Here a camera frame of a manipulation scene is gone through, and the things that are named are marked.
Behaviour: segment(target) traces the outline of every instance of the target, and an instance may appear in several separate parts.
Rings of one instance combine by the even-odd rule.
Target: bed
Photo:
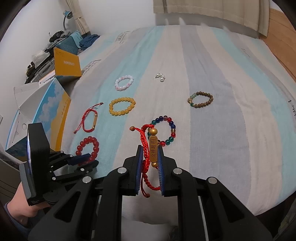
[[[253,214],[296,190],[296,84],[262,40],[207,26],[155,26],[103,35],[79,58],[83,76],[72,86],[62,150],[75,154],[83,138],[96,137],[95,178],[135,155],[141,142],[130,126],[140,128],[167,115],[176,125],[176,138],[164,154],[195,177],[217,177]],[[165,75],[164,82],[153,79],[157,73]],[[124,75],[132,75],[134,82],[116,91],[115,80]],[[211,93],[213,103],[191,107],[187,99],[197,91]],[[112,116],[109,103],[125,96],[134,98],[135,108]],[[84,111],[100,102],[95,130],[73,134]],[[127,106],[121,102],[114,110]],[[92,123],[89,114],[86,128]],[[167,123],[156,128],[160,140],[170,135]],[[83,151],[92,148],[87,145]],[[149,169],[148,177],[158,185],[155,169]],[[140,192],[124,197],[123,216],[176,225],[172,209],[177,209],[177,199],[144,188],[151,197]]]

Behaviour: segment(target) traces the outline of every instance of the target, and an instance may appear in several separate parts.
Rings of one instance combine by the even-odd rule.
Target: gold bead
[[[151,163],[151,166],[157,168],[157,162]]]
[[[149,130],[150,135],[155,136],[157,134],[157,129],[156,128],[151,128]]]

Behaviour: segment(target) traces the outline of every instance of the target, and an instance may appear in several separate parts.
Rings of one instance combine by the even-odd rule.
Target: brown beaded bracelet
[[[207,97],[209,97],[209,100],[208,100],[207,102],[205,102],[205,103],[194,104],[194,103],[192,102],[192,100],[193,100],[196,96],[198,96],[198,95],[207,96]],[[201,92],[201,91],[200,91],[200,92],[196,92],[196,93],[194,93],[193,95],[191,95],[190,98],[188,98],[187,102],[188,102],[192,107],[194,107],[194,108],[201,108],[201,107],[205,107],[205,106],[211,104],[213,100],[214,100],[214,98],[213,98],[213,96],[212,96],[211,94],[209,94],[209,93],[205,93],[205,92]]]

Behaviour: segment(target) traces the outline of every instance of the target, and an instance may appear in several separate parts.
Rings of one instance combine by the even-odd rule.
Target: wooden headboard
[[[296,82],[296,31],[284,13],[270,9],[268,35],[260,39]]]

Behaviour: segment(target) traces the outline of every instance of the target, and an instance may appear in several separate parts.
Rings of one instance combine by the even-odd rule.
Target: yellow beaded bracelet
[[[121,101],[128,101],[131,104],[125,110],[113,111],[113,105],[118,103],[118,102],[121,102]],[[115,116],[125,115],[125,114],[128,114],[131,111],[131,109],[135,107],[135,104],[136,104],[136,102],[135,102],[135,100],[133,98],[121,97],[121,98],[118,98],[118,99],[115,99],[115,100],[111,101],[111,103],[109,104],[109,112],[110,112],[111,115],[115,115]]]

